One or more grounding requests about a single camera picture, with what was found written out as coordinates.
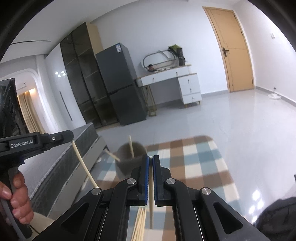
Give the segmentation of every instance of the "wooden stick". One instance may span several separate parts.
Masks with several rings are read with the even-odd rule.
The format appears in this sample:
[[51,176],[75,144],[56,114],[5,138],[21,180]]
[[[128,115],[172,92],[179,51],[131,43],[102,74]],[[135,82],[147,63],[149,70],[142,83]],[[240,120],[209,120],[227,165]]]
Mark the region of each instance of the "wooden stick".
[[153,229],[153,207],[154,207],[154,185],[153,185],[153,166],[149,166],[149,214],[150,229]]
[[147,213],[147,208],[145,207],[144,210],[144,217],[143,217],[143,223],[142,223],[142,229],[141,229],[141,235],[139,241],[143,241],[144,239],[144,231],[145,231],[145,222],[146,222],[146,213]]
[[131,136],[128,136],[128,141],[129,141],[130,148],[131,148],[131,157],[135,158],[135,155],[134,155],[134,152],[133,152],[133,143],[131,141]]
[[141,215],[141,219],[139,221],[139,226],[138,226],[135,241],[141,241],[142,230],[143,230],[143,227],[145,228],[146,207],[141,207],[141,209],[142,209],[142,215]]
[[140,228],[140,226],[141,226],[141,223],[142,223],[142,219],[143,219],[143,214],[144,214],[144,212],[143,212],[143,208],[142,207],[139,207],[139,209],[138,209],[138,213],[139,213],[139,218],[138,218],[138,220],[137,220],[137,222],[135,223],[135,232],[133,233],[133,239],[132,239],[132,241],[136,241],[136,240],[138,240],[138,235],[139,235],[139,228]]
[[115,156],[113,153],[108,151],[107,149],[104,149],[104,152],[106,152],[109,156],[111,156],[112,158],[120,162],[120,159],[117,156]]
[[84,170],[85,170],[87,176],[88,176],[89,179],[91,180],[91,182],[92,182],[92,184],[94,185],[94,187],[95,187],[95,188],[98,188],[97,183],[95,182],[95,180],[94,180],[93,177],[91,176],[89,170],[87,169],[87,167],[86,167],[86,165],[85,165],[85,163],[84,163],[84,161],[83,161],[83,159],[82,159],[82,157],[81,157],[81,155],[80,155],[80,153],[79,153],[79,151],[78,151],[78,149],[77,149],[77,146],[76,146],[76,144],[75,144],[74,141],[72,141],[72,146],[73,146],[73,149],[74,149],[74,151],[75,151],[75,153],[76,153],[76,156],[78,157],[78,160],[80,161],[81,165],[83,166],[83,168],[84,168]]
[[136,221],[135,221],[135,225],[133,227],[133,234],[132,234],[132,237],[131,237],[131,240],[134,240],[134,236],[135,236],[135,233],[136,233],[136,225],[139,221],[139,217],[140,217],[140,207],[138,208],[138,212],[137,212],[137,217],[136,217]]

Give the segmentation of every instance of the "glossy floor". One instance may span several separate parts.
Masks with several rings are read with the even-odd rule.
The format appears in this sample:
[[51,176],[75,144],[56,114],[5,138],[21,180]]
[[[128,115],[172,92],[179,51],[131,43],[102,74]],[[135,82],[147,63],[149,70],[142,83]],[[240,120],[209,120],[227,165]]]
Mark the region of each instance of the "glossy floor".
[[206,97],[189,108],[174,102],[156,117],[98,133],[111,151],[128,135],[143,145],[212,137],[237,186],[242,215],[251,222],[275,200],[296,193],[296,107],[259,90]]

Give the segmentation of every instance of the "human hand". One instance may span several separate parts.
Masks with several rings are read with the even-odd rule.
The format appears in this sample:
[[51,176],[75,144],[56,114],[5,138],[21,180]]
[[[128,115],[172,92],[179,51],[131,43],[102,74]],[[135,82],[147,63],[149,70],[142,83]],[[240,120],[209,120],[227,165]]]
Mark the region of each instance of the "human hand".
[[29,224],[34,216],[31,208],[31,202],[28,195],[28,188],[25,185],[25,178],[21,172],[18,172],[13,178],[13,185],[16,188],[12,195],[10,189],[0,182],[0,198],[10,200],[13,215],[22,224]]

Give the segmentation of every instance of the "curtain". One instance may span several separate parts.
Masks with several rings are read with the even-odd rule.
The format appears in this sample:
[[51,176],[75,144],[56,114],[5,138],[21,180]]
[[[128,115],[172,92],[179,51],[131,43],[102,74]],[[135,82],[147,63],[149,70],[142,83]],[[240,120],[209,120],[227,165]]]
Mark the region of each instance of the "curtain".
[[18,95],[17,98],[19,100],[22,115],[25,119],[29,132],[45,133],[34,108],[30,92],[27,91],[24,94]]

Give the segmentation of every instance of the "checkered rug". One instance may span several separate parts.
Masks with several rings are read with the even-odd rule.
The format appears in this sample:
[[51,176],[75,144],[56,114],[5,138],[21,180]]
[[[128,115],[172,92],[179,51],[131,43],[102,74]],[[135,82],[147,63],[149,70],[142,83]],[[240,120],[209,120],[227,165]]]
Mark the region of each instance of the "checkered rug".
[[[241,215],[239,194],[214,141],[207,136],[193,137],[147,146],[149,156],[159,155],[160,164],[169,168],[172,177],[188,187],[209,187]],[[116,175],[114,159],[108,157],[100,163],[101,173],[97,184],[103,190],[115,187],[120,181]],[[131,240],[138,207],[131,207],[127,240]],[[147,208],[144,240],[176,240],[171,207],[153,210],[153,229],[149,229],[149,205]]]

